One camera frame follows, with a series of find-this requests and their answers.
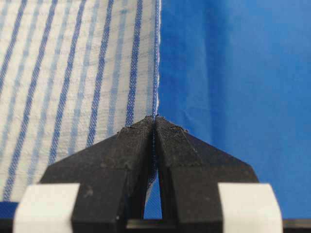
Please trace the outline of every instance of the blue background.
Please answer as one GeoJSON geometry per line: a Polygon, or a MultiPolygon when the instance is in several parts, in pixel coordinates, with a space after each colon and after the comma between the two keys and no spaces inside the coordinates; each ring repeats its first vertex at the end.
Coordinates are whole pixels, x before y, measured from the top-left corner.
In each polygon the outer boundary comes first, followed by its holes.
{"type": "MultiPolygon", "coordinates": [[[[162,0],[159,111],[311,217],[311,1],[162,0]]],[[[159,217],[153,190],[146,217],[159,217]]]]}

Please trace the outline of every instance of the white stripe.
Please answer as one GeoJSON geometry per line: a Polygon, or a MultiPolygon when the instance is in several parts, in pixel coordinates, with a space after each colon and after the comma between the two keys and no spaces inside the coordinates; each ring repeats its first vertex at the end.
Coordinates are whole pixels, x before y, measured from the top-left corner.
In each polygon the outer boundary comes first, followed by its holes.
{"type": "Polygon", "coordinates": [[[86,51],[86,42],[90,27],[89,22],[91,21],[93,14],[93,6],[94,1],[86,1],[82,16],[80,34],[76,45],[76,52],[73,62],[72,73],[70,76],[70,84],[67,93],[66,106],[63,112],[62,128],[60,131],[57,149],[57,158],[56,158],[57,160],[65,158],[69,155],[68,147],[70,143],[70,132],[73,120],[73,111],[77,100],[77,93],[79,90],[79,81],[83,68],[84,53],[86,51]]]}
{"type": "Polygon", "coordinates": [[[119,26],[121,20],[122,0],[113,4],[109,30],[109,40],[105,56],[105,66],[101,87],[99,108],[97,112],[97,124],[94,144],[106,138],[109,115],[110,90],[114,71],[116,47],[118,44],[119,26]]]}
{"type": "Polygon", "coordinates": [[[92,40],[92,48],[89,55],[89,68],[86,74],[86,84],[85,84],[86,86],[84,90],[84,98],[81,104],[81,113],[79,122],[76,122],[76,124],[78,124],[78,130],[77,130],[75,151],[80,151],[86,147],[88,125],[90,122],[91,106],[93,101],[96,73],[98,68],[98,57],[101,47],[104,22],[106,19],[107,6],[108,1],[100,1],[94,36],[92,40]]]}
{"type": "Polygon", "coordinates": [[[114,133],[119,131],[125,125],[126,120],[126,106],[129,92],[130,83],[130,69],[131,69],[131,57],[132,46],[134,41],[134,25],[137,9],[137,0],[130,0],[130,4],[127,5],[127,15],[124,31],[124,40],[122,48],[122,58],[120,70],[120,79],[118,86],[118,97],[116,101],[116,111],[114,119],[114,133]]]}
{"type": "Polygon", "coordinates": [[[148,81],[151,80],[153,83],[153,75],[148,76],[148,65],[149,63],[149,50],[150,42],[150,31],[154,30],[155,16],[152,14],[155,8],[155,2],[152,4],[150,1],[143,1],[143,11],[141,22],[143,28],[140,30],[140,43],[139,43],[139,56],[137,64],[137,83],[136,83],[136,96],[134,106],[134,122],[142,120],[146,116],[147,107],[147,92],[148,92],[148,81]]]}

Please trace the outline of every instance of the striped fabric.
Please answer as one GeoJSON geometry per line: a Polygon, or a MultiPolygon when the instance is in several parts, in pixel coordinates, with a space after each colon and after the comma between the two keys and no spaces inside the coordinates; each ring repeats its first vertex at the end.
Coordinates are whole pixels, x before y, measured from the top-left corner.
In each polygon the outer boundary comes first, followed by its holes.
{"type": "Polygon", "coordinates": [[[160,0],[0,0],[0,200],[155,115],[160,0]]]}

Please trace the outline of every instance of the white tape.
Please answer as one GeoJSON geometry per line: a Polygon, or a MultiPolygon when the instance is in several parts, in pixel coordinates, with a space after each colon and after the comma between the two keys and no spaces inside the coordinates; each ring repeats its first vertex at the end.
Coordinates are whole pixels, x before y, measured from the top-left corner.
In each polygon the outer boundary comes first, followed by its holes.
{"type": "Polygon", "coordinates": [[[17,207],[13,233],[72,233],[70,218],[79,186],[30,185],[17,207]]]}
{"type": "Polygon", "coordinates": [[[218,183],[223,233],[282,233],[282,215],[269,184],[218,183]]]}

